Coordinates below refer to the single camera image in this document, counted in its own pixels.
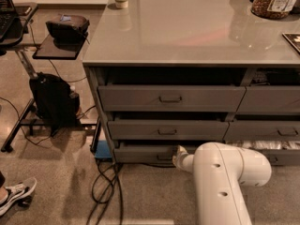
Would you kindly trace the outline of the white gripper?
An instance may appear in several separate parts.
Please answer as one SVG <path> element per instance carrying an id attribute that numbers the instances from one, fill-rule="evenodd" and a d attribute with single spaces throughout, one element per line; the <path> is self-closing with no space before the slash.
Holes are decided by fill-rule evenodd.
<path id="1" fill-rule="evenodd" d="M 187 154 L 187 149 L 181 145 L 177 147 L 179 155 L 172 157 L 173 165 L 180 171 L 191 173 L 193 171 L 193 155 Z"/>

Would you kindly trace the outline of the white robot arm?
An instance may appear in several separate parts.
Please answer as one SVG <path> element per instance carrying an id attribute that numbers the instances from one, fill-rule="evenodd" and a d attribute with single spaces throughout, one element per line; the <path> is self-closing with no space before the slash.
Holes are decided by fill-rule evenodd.
<path id="1" fill-rule="evenodd" d="M 172 163 L 193 174 L 198 225 L 252 225 L 241 187 L 268 183 L 272 168 L 265 155 L 207 142 L 192 154 L 179 145 Z"/>

